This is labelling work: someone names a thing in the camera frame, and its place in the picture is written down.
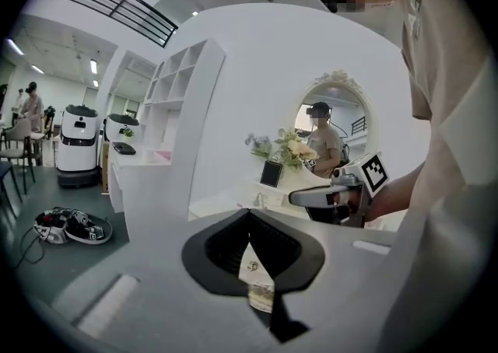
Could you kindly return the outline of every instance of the person's hand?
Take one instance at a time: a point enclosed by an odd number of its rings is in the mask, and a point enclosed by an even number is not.
[[[359,190],[351,190],[349,192],[349,201],[348,201],[348,206],[350,209],[356,210],[359,206],[359,198],[360,198],[361,192]],[[379,216],[383,215],[382,212],[382,207],[383,207],[383,194],[380,192],[377,194],[373,200],[372,204],[370,205],[370,208],[366,214],[366,222],[372,222]]]

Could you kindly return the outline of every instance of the white counter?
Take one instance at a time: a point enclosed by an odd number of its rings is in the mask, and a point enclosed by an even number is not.
[[[164,220],[164,182],[170,160],[158,150],[134,145],[136,154],[119,154],[109,148],[109,196],[115,212],[124,212],[130,241]]]
[[[268,210],[310,220],[305,208],[289,203],[289,194],[296,190],[329,184],[326,179],[317,178],[306,169],[287,169],[277,188],[266,186],[257,179],[246,179],[242,183],[222,191],[220,194],[191,202],[188,220],[194,220],[216,213],[240,208],[258,208],[263,204]]]

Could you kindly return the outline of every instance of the vr headset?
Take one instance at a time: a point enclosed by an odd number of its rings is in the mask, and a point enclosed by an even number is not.
[[[330,110],[309,107],[306,109],[306,114],[311,115],[312,118],[326,118],[330,114]]]

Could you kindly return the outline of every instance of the beige shirt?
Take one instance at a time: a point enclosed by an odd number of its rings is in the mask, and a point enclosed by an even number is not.
[[[332,126],[327,125],[324,129],[316,129],[311,132],[308,145],[317,152],[317,164],[319,164],[331,158],[329,149],[341,149],[341,139],[339,138],[339,133]],[[329,170],[315,171],[314,174],[319,177],[330,178],[332,170],[334,170],[333,167]]]
[[[44,115],[44,104],[39,96],[36,99],[28,98],[23,104],[21,114],[31,121],[31,131],[42,131],[42,118]]]
[[[464,0],[397,1],[405,14],[402,54],[410,71],[412,114],[431,126],[410,208],[428,209],[465,184],[440,126],[471,87],[488,47]]]

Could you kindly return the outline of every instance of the white flower bouquet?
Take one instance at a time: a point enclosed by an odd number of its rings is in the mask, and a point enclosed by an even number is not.
[[[274,142],[268,136],[254,136],[253,133],[250,133],[245,145],[250,143],[252,143],[251,153],[253,155],[297,170],[303,167],[303,161],[317,158],[317,152],[304,144],[294,130],[280,129],[279,138]],[[272,153],[274,143],[278,148]]]

